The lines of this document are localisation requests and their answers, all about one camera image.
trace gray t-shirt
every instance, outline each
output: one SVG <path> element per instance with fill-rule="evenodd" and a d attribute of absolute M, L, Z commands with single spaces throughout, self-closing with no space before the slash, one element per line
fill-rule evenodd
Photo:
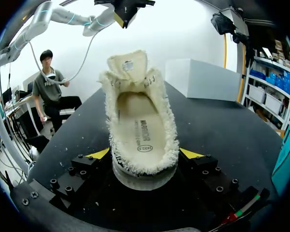
<path fill-rule="evenodd" d="M 55 73 L 55 81 L 62 81 L 63 75 L 59 70 L 54 70 L 52 68 L 52 72 Z M 50 81 L 46 81 L 46 79 L 39 74 L 33 83 L 32 94 L 36 96 L 41 96 L 44 101 L 44 104 L 51 104 L 54 102 L 58 102 L 61 98 L 61 90 L 58 84 L 52 83 Z"/>

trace shoe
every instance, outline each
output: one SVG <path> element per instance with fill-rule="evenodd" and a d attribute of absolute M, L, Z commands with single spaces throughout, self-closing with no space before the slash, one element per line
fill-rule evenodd
<path fill-rule="evenodd" d="M 159 70 L 147 71 L 144 51 L 112 56 L 108 66 L 99 82 L 114 174 L 131 189 L 157 189 L 174 175 L 179 151 L 164 80 Z"/>

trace shelf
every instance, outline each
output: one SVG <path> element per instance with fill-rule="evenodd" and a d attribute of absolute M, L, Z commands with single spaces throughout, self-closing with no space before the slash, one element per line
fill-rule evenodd
<path fill-rule="evenodd" d="M 260 83 L 267 85 L 273 89 L 275 89 L 276 91 L 280 92 L 281 94 L 285 95 L 287 98 L 290 99 L 290 94 L 286 93 L 284 90 L 282 90 L 281 88 L 278 88 L 277 86 L 272 85 L 271 83 L 268 83 L 267 81 L 262 80 L 261 78 L 252 76 L 252 75 L 248 75 L 249 78 L 254 79 L 256 81 L 259 81 Z"/>
<path fill-rule="evenodd" d="M 255 102 L 256 104 L 258 104 L 259 106 L 261 106 L 262 108 L 266 109 L 268 112 L 270 112 L 272 115 L 274 115 L 280 122 L 284 123 L 284 119 L 275 114 L 272 110 L 270 110 L 269 108 L 266 107 L 266 105 L 264 105 L 263 103 L 258 102 L 257 100 L 254 100 L 252 97 L 250 97 L 248 94 L 246 94 L 246 97 L 250 100 L 252 100 L 253 102 Z"/>
<path fill-rule="evenodd" d="M 256 62 L 261 63 L 265 66 L 268 66 L 268 67 L 271 67 L 274 69 L 279 69 L 279 70 L 286 70 L 286 71 L 290 72 L 290 68 L 283 66 L 277 62 L 271 61 L 269 59 L 261 58 L 261 57 L 254 57 L 254 58 L 255 58 Z"/>

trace black hair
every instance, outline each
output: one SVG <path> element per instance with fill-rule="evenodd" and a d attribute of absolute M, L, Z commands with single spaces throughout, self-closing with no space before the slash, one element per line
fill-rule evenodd
<path fill-rule="evenodd" d="M 42 52 L 42 54 L 40 56 L 40 62 L 45 60 L 47 57 L 53 58 L 53 53 L 51 50 L 46 50 L 46 51 Z"/>

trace white box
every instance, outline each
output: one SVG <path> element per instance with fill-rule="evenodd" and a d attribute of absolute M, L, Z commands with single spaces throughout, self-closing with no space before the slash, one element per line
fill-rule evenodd
<path fill-rule="evenodd" d="M 166 62 L 165 80 L 186 98 L 235 102 L 241 74 L 193 59 L 173 59 Z"/>
<path fill-rule="evenodd" d="M 273 97 L 271 94 L 266 93 L 265 106 L 278 115 L 282 102 Z"/>
<path fill-rule="evenodd" d="M 263 88 L 257 88 L 249 84 L 249 93 L 248 95 L 254 100 L 264 103 L 265 100 L 265 90 Z"/>

